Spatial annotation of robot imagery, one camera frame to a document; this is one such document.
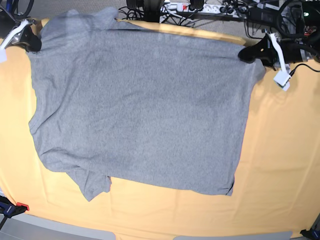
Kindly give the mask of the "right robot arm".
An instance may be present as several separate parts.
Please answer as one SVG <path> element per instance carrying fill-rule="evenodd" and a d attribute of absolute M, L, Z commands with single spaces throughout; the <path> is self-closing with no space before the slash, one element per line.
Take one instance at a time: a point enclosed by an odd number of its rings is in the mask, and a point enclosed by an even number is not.
<path fill-rule="evenodd" d="M 0 50 L 19 47 L 27 52 L 38 52 L 42 48 L 41 39 L 34 33 L 32 26 L 37 21 L 30 17 L 34 1 L 29 0 L 24 12 L 19 11 L 18 0 L 7 0 L 0 6 Z"/>

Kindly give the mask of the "black robot base post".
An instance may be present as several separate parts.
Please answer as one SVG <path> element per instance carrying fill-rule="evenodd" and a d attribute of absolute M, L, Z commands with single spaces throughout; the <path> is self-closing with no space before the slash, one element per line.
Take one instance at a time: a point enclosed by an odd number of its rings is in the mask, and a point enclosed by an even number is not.
<path fill-rule="evenodd" d="M 159 23 L 163 0 L 141 0 L 140 5 L 143 9 L 143 18 L 145 22 Z"/>

